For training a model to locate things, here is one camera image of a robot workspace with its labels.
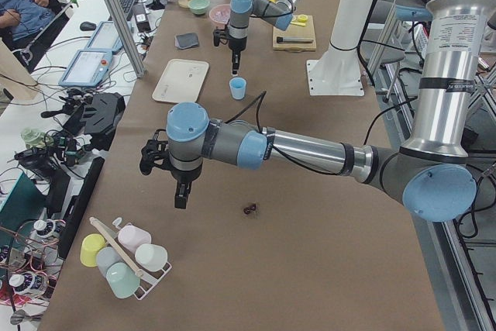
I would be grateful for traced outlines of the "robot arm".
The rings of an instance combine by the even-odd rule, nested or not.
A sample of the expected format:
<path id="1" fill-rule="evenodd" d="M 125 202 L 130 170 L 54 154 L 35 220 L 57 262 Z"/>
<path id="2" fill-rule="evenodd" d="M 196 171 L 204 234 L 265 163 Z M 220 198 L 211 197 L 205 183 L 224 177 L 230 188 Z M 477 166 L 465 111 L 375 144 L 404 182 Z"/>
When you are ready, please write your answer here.
<path id="1" fill-rule="evenodd" d="M 214 44 L 225 39 L 232 51 L 232 74 L 239 71 L 241 53 L 246 49 L 248 27 L 252 16 L 270 23 L 277 29 L 285 31 L 292 20 L 296 4 L 300 0 L 231 0 L 230 16 L 223 31 L 216 31 Z"/>
<path id="2" fill-rule="evenodd" d="M 461 164 L 405 158 L 375 137 L 375 164 L 343 170 L 346 150 L 363 156 L 366 126 L 377 111 L 372 90 L 361 97 L 311 97 L 303 60 L 270 48 L 270 29 L 257 22 L 253 49 L 242 67 L 250 95 L 267 91 L 261 123 L 276 127 L 275 149 L 257 171 L 239 169 L 236 156 L 215 151 L 205 162 L 186 209 L 172 205 L 163 217 L 182 226 L 314 228 L 349 222 L 405 220 L 403 198 L 413 214 L 441 221 L 456 217 L 490 195 Z"/>

